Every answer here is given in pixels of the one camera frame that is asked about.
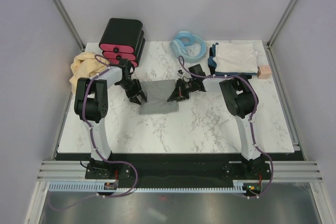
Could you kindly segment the black pink drawer box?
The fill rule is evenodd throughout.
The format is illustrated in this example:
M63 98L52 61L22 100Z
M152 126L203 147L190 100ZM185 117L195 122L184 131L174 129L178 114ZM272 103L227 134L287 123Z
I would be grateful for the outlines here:
M129 60L138 67L145 45L143 23L137 19L111 18L99 42L102 55L111 64L121 59Z

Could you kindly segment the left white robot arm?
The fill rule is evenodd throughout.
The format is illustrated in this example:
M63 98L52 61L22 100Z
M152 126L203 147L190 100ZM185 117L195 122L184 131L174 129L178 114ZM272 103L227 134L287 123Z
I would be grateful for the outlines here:
M105 117L107 116L108 89L120 86L131 103L147 101L140 81L133 79L134 66L127 59L119 60L92 78L79 78L75 94L74 111L85 124L90 140L91 157L86 166L86 179L118 179L122 168L130 169L125 162L113 161L108 144Z

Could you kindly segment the light blue headphones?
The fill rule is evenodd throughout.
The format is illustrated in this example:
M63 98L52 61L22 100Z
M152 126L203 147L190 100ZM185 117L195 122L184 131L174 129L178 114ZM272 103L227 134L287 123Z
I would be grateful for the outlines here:
M195 44L200 46L200 51L197 55L192 55L189 52L189 47L194 46ZM205 41L188 30L178 31L169 46L172 54L176 58L182 56L185 62L188 63L199 62L206 54Z

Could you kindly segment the yellow t shirt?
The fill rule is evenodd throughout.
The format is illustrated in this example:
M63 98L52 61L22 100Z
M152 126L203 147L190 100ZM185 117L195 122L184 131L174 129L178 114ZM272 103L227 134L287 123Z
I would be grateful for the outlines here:
M110 62L93 52L82 52L75 56L70 65L73 76L70 78L71 91L76 93L77 82L79 78L92 78L96 74L104 71Z

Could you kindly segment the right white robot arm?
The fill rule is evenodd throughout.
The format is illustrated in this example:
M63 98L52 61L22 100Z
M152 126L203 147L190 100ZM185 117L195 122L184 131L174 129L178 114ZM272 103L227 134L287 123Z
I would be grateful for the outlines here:
M253 127L253 117L259 100L249 83L249 76L207 76L199 64L189 67L188 72L191 77L187 81L183 78L177 79L167 100L188 100L190 93L196 91L221 92L225 105L238 126L242 156L240 172L245 178L254 178L263 165L263 159Z

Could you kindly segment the grey t shirt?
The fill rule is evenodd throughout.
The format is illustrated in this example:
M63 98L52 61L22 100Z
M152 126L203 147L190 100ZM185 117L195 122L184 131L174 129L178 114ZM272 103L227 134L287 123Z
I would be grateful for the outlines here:
M141 87L146 93L147 101L141 103L139 114L168 114L179 110L176 101L168 101L175 89L175 80L141 82Z

